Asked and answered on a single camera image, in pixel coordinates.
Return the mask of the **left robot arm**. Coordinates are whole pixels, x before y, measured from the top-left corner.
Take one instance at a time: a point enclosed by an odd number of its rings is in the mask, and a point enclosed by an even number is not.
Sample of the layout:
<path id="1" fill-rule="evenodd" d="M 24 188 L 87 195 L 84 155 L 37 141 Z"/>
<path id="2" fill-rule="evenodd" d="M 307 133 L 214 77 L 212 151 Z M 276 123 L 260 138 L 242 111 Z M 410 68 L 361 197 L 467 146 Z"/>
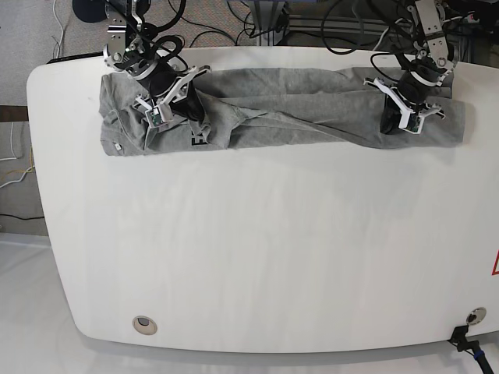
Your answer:
<path id="1" fill-rule="evenodd" d="M 389 134 L 403 130 L 419 135 L 427 118 L 436 115 L 444 119 L 445 113 L 438 104 L 427 102 L 430 91 L 438 88 L 453 73 L 457 64 L 454 48 L 444 34 L 444 7 L 440 1 L 414 1 L 409 4 L 412 14 L 412 40 L 415 58 L 409 60 L 405 53 L 396 51 L 401 69 L 400 79 L 386 84 L 382 79 L 366 78 L 364 83 L 385 95 L 380 131 Z"/>

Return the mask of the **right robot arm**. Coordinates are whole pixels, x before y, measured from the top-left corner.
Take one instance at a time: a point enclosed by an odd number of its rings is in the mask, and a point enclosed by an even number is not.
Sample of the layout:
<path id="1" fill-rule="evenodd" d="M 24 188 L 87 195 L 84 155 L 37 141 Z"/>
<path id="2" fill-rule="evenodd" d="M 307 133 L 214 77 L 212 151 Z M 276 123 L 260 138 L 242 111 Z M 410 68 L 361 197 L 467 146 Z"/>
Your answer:
<path id="1" fill-rule="evenodd" d="M 105 63 L 125 72 L 145 90 L 135 106 L 144 112 L 154 128 L 171 125 L 184 118 L 201 123 L 205 110 L 197 95 L 194 80 L 210 72 L 208 65 L 189 67 L 180 56 L 183 42 L 174 35 L 158 35 L 171 29 L 182 18 L 186 2 L 181 1 L 175 16 L 161 26 L 145 21 L 149 1 L 106 1 L 108 41 L 104 47 Z"/>

